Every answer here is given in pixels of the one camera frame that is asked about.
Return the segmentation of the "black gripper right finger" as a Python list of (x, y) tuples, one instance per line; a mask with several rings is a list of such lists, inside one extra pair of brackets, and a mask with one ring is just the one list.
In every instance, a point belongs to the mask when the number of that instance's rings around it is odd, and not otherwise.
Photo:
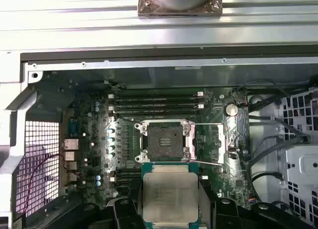
[(199, 211), (209, 229), (316, 229), (318, 227), (318, 190), (311, 192), (308, 206), (300, 199), (290, 199), (285, 206), (290, 213), (278, 208), (282, 201), (256, 202), (249, 209), (233, 199), (218, 197), (208, 180), (199, 177)]

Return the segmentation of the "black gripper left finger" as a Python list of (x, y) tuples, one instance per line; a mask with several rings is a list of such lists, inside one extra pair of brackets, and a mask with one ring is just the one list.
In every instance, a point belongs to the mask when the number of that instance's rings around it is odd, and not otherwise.
[(127, 197), (106, 198), (98, 204), (88, 199), (88, 188), (79, 188), (81, 203), (62, 217), (63, 229), (143, 229), (144, 220), (138, 213), (141, 205), (142, 180), (132, 178)]

